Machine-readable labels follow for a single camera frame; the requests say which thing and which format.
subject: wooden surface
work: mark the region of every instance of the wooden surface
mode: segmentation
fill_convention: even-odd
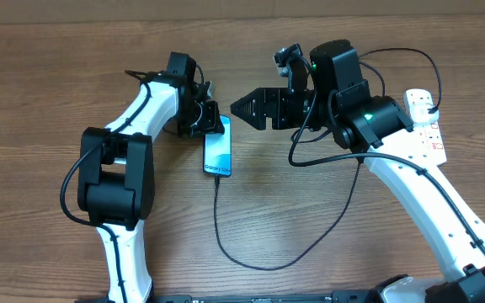
[[[360,53],[404,46],[435,59],[449,158],[442,169],[485,221],[485,15],[0,26],[0,302],[106,294],[99,236],[63,215],[58,194],[83,130],[108,124],[136,96],[136,80],[123,70],[161,70],[170,51],[188,52],[216,83],[227,114],[255,88],[285,85],[271,61],[280,47],[299,42],[308,53],[342,38]],[[374,54],[368,62],[400,102],[409,88],[436,91],[431,66],[417,54]],[[378,79],[364,75],[378,94]],[[355,163],[290,167],[290,134],[233,119],[233,175],[222,180],[219,224],[227,251],[246,263],[287,263],[344,207]],[[296,158],[341,152],[324,140],[302,146]],[[298,264],[264,273],[229,262],[216,245],[201,140],[161,134],[154,157],[146,250],[157,294],[317,293],[371,287],[395,274],[439,274],[416,226],[366,168],[337,228]],[[67,203],[79,213],[76,180]]]
[[[0,0],[0,24],[485,13],[485,0]]]

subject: power strip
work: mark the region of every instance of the power strip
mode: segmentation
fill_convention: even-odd
[[[445,146],[437,120],[439,110],[434,114],[428,112],[434,107],[431,93],[426,90],[409,89],[403,95],[405,109],[413,120],[413,131],[419,133],[420,142],[429,160],[439,166],[446,162]]]

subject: beige wall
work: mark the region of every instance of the beige wall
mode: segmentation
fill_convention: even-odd
[[[0,24],[485,13],[485,0],[0,0]]]

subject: smartphone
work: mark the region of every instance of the smartphone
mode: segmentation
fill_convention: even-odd
[[[232,175],[232,121],[220,116],[224,134],[206,134],[203,144],[203,171],[216,176]]]

